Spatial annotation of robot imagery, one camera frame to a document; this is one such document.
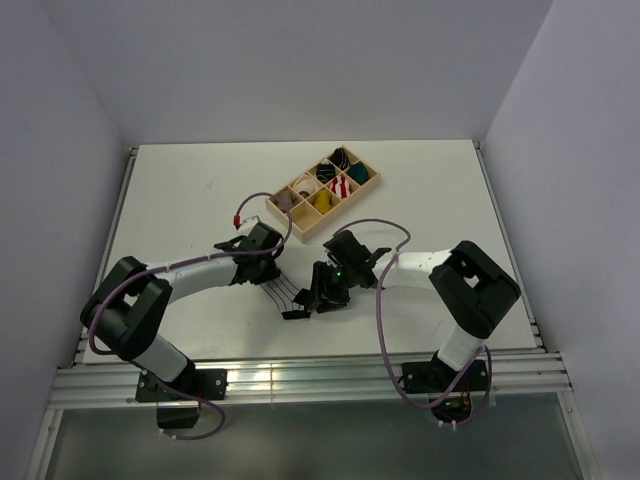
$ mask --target yellow cloth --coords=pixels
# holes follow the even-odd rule
[[[316,210],[324,215],[329,210],[331,210],[331,194],[326,190],[320,190],[318,192],[318,195],[316,195],[313,206],[316,207]]]

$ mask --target cable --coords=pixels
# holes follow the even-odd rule
[[[247,198],[245,198],[240,205],[238,206],[238,209],[236,210],[236,214],[234,216],[234,224],[236,225],[236,227],[239,225],[239,220],[240,220],[240,213],[242,212],[242,209],[244,208],[244,206],[252,199],[256,198],[256,197],[269,197],[272,201],[274,201],[276,204],[279,204],[279,206],[281,206],[282,208],[284,208],[285,213],[287,215],[287,219],[289,220],[289,224],[287,225],[287,233],[284,235],[284,237],[282,238],[282,240],[275,246],[271,247],[271,248],[267,248],[266,250],[259,250],[259,251],[255,251],[255,252],[220,252],[220,253],[215,253],[213,255],[203,255],[200,257],[194,257],[194,258],[188,258],[186,260],[181,260],[179,262],[167,265],[167,266],[162,266],[162,267],[156,267],[156,268],[151,268],[149,270],[145,270],[143,272],[139,272],[129,278],[127,278],[124,282],[122,282],[120,285],[118,285],[109,295],[107,295],[107,298],[105,298],[104,302],[102,302],[102,304],[100,305],[100,307],[98,307],[98,310],[96,311],[95,315],[93,316],[93,319],[91,320],[91,325],[89,326],[89,347],[91,348],[91,351],[94,352],[96,355],[112,355],[113,352],[110,350],[101,350],[98,348],[98,346],[96,345],[96,330],[98,328],[98,323],[100,322],[100,319],[102,318],[102,315],[104,314],[104,312],[106,311],[106,309],[109,307],[109,304],[118,296],[120,296],[129,285],[131,285],[132,283],[140,280],[141,278],[150,276],[150,275],[155,275],[156,273],[161,273],[161,272],[165,272],[165,271],[169,271],[171,269],[176,269],[176,268],[182,268],[182,267],[188,267],[191,265],[197,265],[199,263],[205,263],[208,262],[210,260],[214,260],[216,258],[223,258],[223,257],[250,257],[250,256],[258,256],[258,255],[268,255],[270,253],[273,252],[277,252],[278,249],[284,248],[284,244],[287,242],[287,240],[289,240],[289,237],[291,236],[291,232],[293,230],[293,217],[291,216],[291,212],[289,211],[289,209],[274,195],[272,195],[271,193],[267,193],[267,192],[258,192],[258,193],[254,193],[252,195],[249,195]],[[168,386],[167,384],[165,384],[162,380],[160,380],[160,378],[158,378],[158,376],[156,374],[154,374],[153,372],[148,372],[149,375],[153,376],[154,379],[156,380],[157,384],[160,386],[160,388],[162,388],[165,392],[170,393],[171,395],[175,395],[177,397],[181,397],[184,398],[185,400],[191,400],[194,402],[198,402],[198,403],[202,403],[205,404],[209,407],[211,407],[212,409],[214,409],[215,411],[217,411],[220,414],[220,422],[218,423],[218,425],[210,430],[209,432],[203,433],[203,434],[199,434],[199,435],[177,435],[173,432],[170,431],[166,431],[163,430],[163,433],[171,438],[174,438],[176,440],[200,440],[203,438],[207,438],[210,437],[212,435],[215,435],[216,433],[218,433],[222,427],[224,426],[224,422],[226,420],[226,416],[224,411],[222,410],[222,408],[218,405],[216,405],[215,403],[209,401],[209,400],[205,400],[203,398],[198,398],[195,397],[193,395],[189,395],[187,393],[184,392],[180,392],[178,390],[175,390],[173,388],[171,388],[170,386]]]
[[[387,352],[387,346],[386,346],[386,342],[385,342],[385,339],[384,339],[384,330],[383,330],[383,326],[382,326],[382,290],[383,290],[384,279],[387,276],[387,273],[389,273],[389,271],[391,270],[391,267],[393,267],[393,265],[398,261],[398,255],[400,254],[399,250],[402,247],[404,247],[407,243],[409,243],[409,241],[411,240],[411,233],[409,232],[409,230],[407,230],[402,225],[399,225],[399,224],[397,224],[395,222],[392,222],[390,220],[383,220],[383,219],[380,219],[380,218],[365,218],[365,219],[362,219],[362,220],[356,220],[355,222],[347,223],[346,225],[344,225],[343,227],[338,229],[333,235],[334,236],[337,235],[338,233],[342,232],[343,230],[345,230],[346,228],[348,228],[348,227],[350,227],[352,225],[357,225],[357,224],[365,223],[365,222],[383,223],[385,225],[390,225],[392,227],[395,227],[395,228],[401,230],[407,236],[407,238],[405,238],[402,242],[400,242],[395,247],[395,251],[393,253],[391,261],[389,261],[389,263],[382,270],[382,273],[380,274],[380,278],[378,279],[378,285],[376,287],[376,326],[377,326],[377,329],[378,329],[378,342],[380,343],[380,353],[382,354],[382,361],[384,363],[385,369],[387,370],[387,375],[389,376],[389,380],[391,380],[391,384],[393,385],[393,387],[398,392],[398,395],[400,395],[400,397],[405,402],[407,402],[409,405],[411,405],[412,407],[420,409],[420,410],[431,410],[431,409],[437,407],[438,405],[440,405],[442,402],[444,402],[446,400],[446,398],[453,391],[453,389],[456,387],[458,382],[460,382],[460,380],[465,376],[465,374],[467,373],[467,371],[469,370],[469,368],[473,364],[474,360],[478,357],[478,355],[480,353],[485,351],[486,354],[487,354],[487,370],[488,370],[488,374],[489,374],[489,381],[487,382],[487,389],[485,391],[484,397],[483,397],[482,402],[481,402],[480,406],[478,407],[478,409],[475,410],[469,416],[469,418],[467,418],[464,421],[458,422],[456,425],[463,425],[465,423],[470,422],[471,420],[473,420],[476,417],[478,412],[480,412],[482,409],[485,408],[485,406],[486,406],[486,404],[487,404],[487,402],[489,400],[489,395],[491,393],[491,380],[492,380],[491,377],[492,377],[492,373],[493,373],[492,364],[491,364],[491,352],[484,345],[480,346],[478,349],[476,349],[474,354],[471,355],[471,358],[469,358],[469,360],[467,360],[467,363],[465,363],[465,365],[458,372],[458,374],[455,376],[455,378],[451,381],[451,383],[445,389],[445,391],[442,393],[442,395],[440,395],[434,401],[427,402],[427,403],[419,403],[419,402],[416,402],[414,399],[412,399],[411,397],[409,397],[407,395],[407,393],[404,391],[402,386],[400,386],[398,380],[396,380],[396,376],[393,373],[393,367],[391,365],[391,360],[389,359],[389,353]]]

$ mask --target wall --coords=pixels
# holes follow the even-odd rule
[[[111,120],[41,7],[0,15],[0,478],[26,471],[122,178]]]
[[[134,143],[483,138],[551,0],[42,0]]]
[[[640,3],[556,0],[484,144],[607,479],[638,478]]]

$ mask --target wooden box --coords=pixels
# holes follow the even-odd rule
[[[294,200],[295,205],[291,209],[291,215],[293,217],[292,233],[302,243],[306,243],[311,237],[322,230],[326,225],[335,220],[335,218],[337,218],[342,212],[346,211],[351,205],[357,202],[358,199],[364,197],[367,193],[369,193],[380,182],[380,173],[372,168],[371,165],[364,162],[345,145],[341,145],[339,148],[343,148],[346,152],[349,158],[350,165],[361,163],[364,165],[369,174],[368,180],[360,185],[347,174],[349,168],[341,170],[340,168],[332,164],[335,169],[336,178],[342,176],[345,179],[344,181],[349,184],[350,194],[348,196],[346,196],[345,198],[339,198],[339,196],[331,191],[333,180],[330,180],[329,182],[323,184],[316,178],[316,169],[323,159],[315,162],[308,170],[301,172],[286,185],[278,189],[277,192],[275,192],[276,195],[279,195],[280,193],[284,193],[283,191],[288,190],[289,195],[291,195],[291,198]],[[333,152],[330,152],[324,158],[328,159],[332,154]],[[312,179],[315,182],[315,186],[317,187],[316,192],[308,198],[303,198],[294,190],[294,186],[302,177],[304,179]],[[320,191],[327,191],[329,193],[331,209],[325,214],[320,213],[314,207],[314,203],[316,203],[316,199]],[[266,200],[266,206],[269,213],[271,213],[285,227],[289,224],[287,215],[282,210],[280,210],[280,208],[272,201],[272,199],[268,198]]]

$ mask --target purple cable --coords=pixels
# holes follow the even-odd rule
[[[280,243],[278,243],[274,247],[267,248],[266,250],[259,250],[259,251],[256,251],[256,252],[220,252],[220,253],[216,253],[216,254],[213,254],[213,255],[210,255],[210,256],[202,255],[200,257],[188,258],[186,260],[181,260],[179,262],[173,263],[173,264],[168,265],[168,266],[151,268],[149,270],[145,270],[143,272],[137,273],[137,274],[127,278],[124,282],[122,282],[120,285],[118,285],[118,287],[116,287],[107,296],[107,298],[105,298],[104,302],[102,302],[102,304],[100,305],[100,307],[96,311],[96,314],[93,316],[93,320],[91,320],[91,325],[89,326],[89,335],[88,335],[89,336],[89,347],[91,348],[91,351],[93,353],[95,353],[96,355],[112,355],[113,354],[113,352],[111,352],[110,350],[100,350],[98,348],[98,346],[96,345],[96,330],[98,328],[98,323],[100,322],[100,319],[102,318],[102,315],[104,314],[104,312],[107,309],[107,307],[111,304],[111,302],[115,298],[120,296],[120,294],[122,294],[122,292],[124,292],[129,285],[131,285],[132,283],[136,282],[137,280],[140,280],[141,278],[144,278],[144,277],[147,277],[147,276],[150,276],[150,275],[155,275],[156,273],[166,272],[166,271],[171,270],[171,269],[188,267],[188,266],[191,266],[191,265],[196,265],[198,263],[208,262],[208,261],[213,260],[215,258],[243,257],[243,256],[250,257],[250,256],[257,256],[257,255],[268,255],[268,254],[273,253],[276,250],[282,248],[284,246],[284,244],[287,242],[287,240],[289,240],[289,237],[291,236],[291,231],[293,230],[293,217],[291,216],[291,212],[289,211],[289,209],[277,197],[275,197],[271,193],[267,193],[267,192],[258,192],[258,193],[254,193],[252,195],[249,195],[238,206],[238,209],[236,210],[236,216],[239,217],[240,213],[242,212],[242,209],[244,208],[244,206],[250,200],[253,200],[256,197],[269,197],[276,204],[279,204],[282,208],[285,209],[285,213],[287,215],[287,218],[289,219],[289,224],[287,226],[287,233],[282,238],[282,241]],[[226,419],[224,411],[222,410],[222,408],[220,408],[215,403],[210,402],[209,400],[204,400],[202,398],[194,397],[194,396],[189,395],[189,394],[184,393],[184,392],[179,392],[178,390],[175,390],[175,389],[169,387],[168,385],[166,385],[153,372],[148,372],[148,373],[155,378],[155,380],[158,383],[158,385],[160,385],[160,387],[164,391],[166,391],[167,393],[170,393],[172,395],[176,395],[178,397],[182,397],[182,398],[184,398],[186,400],[192,400],[192,401],[195,401],[195,402],[198,402],[198,403],[203,403],[203,404],[213,408],[214,410],[216,410],[220,414],[220,423],[218,424],[218,426],[216,426],[213,430],[211,430],[209,432],[206,432],[206,433],[203,433],[203,434],[200,434],[200,435],[176,435],[176,434],[174,434],[172,432],[164,431],[163,433],[165,435],[168,435],[169,437],[172,437],[172,438],[175,437],[178,440],[200,440],[202,438],[210,437],[211,435],[214,435],[214,434],[218,433],[220,431],[220,429],[222,429],[222,427],[224,425],[224,422],[225,422],[225,419]]]
[[[400,242],[396,246],[395,253],[393,254],[393,257],[391,258],[391,261],[382,270],[382,273],[380,274],[380,278],[378,279],[378,285],[376,287],[376,325],[377,325],[377,329],[378,329],[378,342],[380,343],[380,352],[382,354],[382,361],[384,362],[384,366],[385,366],[385,369],[387,370],[387,375],[389,376],[389,379],[391,380],[391,384],[396,389],[396,391],[398,392],[400,397],[405,402],[407,402],[409,405],[411,405],[412,407],[418,408],[420,410],[431,410],[431,409],[437,407],[438,405],[440,405],[442,402],[444,402],[446,400],[446,398],[449,396],[449,394],[451,394],[451,392],[453,392],[453,389],[456,387],[458,382],[465,376],[465,374],[467,373],[467,371],[469,370],[469,368],[473,364],[473,361],[478,357],[478,355],[480,353],[482,353],[482,351],[485,351],[487,353],[487,370],[488,370],[488,374],[489,374],[489,381],[488,381],[488,384],[487,384],[487,389],[485,391],[484,397],[482,399],[482,402],[478,406],[478,408],[468,418],[466,418],[465,420],[463,420],[461,422],[457,422],[456,425],[464,425],[464,424],[470,422],[471,420],[473,420],[477,416],[477,414],[481,410],[483,410],[486,407],[486,404],[487,404],[487,402],[489,400],[489,394],[491,393],[491,377],[492,377],[492,374],[493,374],[493,369],[492,369],[492,364],[491,364],[491,352],[484,345],[481,346],[481,347],[478,347],[478,349],[471,356],[471,358],[469,358],[467,363],[465,363],[465,365],[458,372],[458,374],[455,376],[455,378],[451,381],[451,383],[446,388],[446,390],[442,393],[442,395],[440,395],[433,402],[419,403],[419,402],[416,402],[415,400],[413,400],[411,397],[409,397],[407,395],[407,393],[403,390],[403,388],[398,383],[398,380],[396,379],[396,376],[393,373],[393,367],[391,365],[391,360],[389,359],[389,353],[387,352],[387,346],[386,346],[386,342],[385,342],[385,339],[384,339],[384,331],[383,331],[383,327],[382,327],[382,290],[383,290],[384,279],[387,276],[387,273],[389,273],[389,270],[391,270],[391,267],[393,267],[393,265],[398,261],[399,250],[403,246],[405,246],[407,243],[409,243],[409,241],[411,240],[411,233],[409,232],[409,230],[407,230],[402,225],[399,225],[399,224],[397,224],[395,222],[392,222],[392,221],[389,221],[389,220],[383,220],[383,219],[379,219],[379,218],[365,218],[365,219],[356,220],[355,222],[351,222],[351,223],[348,223],[348,224],[344,225],[343,227],[338,229],[334,233],[334,235],[337,235],[338,233],[340,233],[341,231],[343,231],[344,229],[346,229],[346,228],[348,228],[348,227],[350,227],[352,225],[357,225],[359,223],[365,223],[365,222],[383,223],[385,225],[391,225],[392,227],[395,227],[395,228],[401,230],[402,232],[404,232],[406,234],[406,236],[407,236],[406,239],[404,239],[402,242]]]

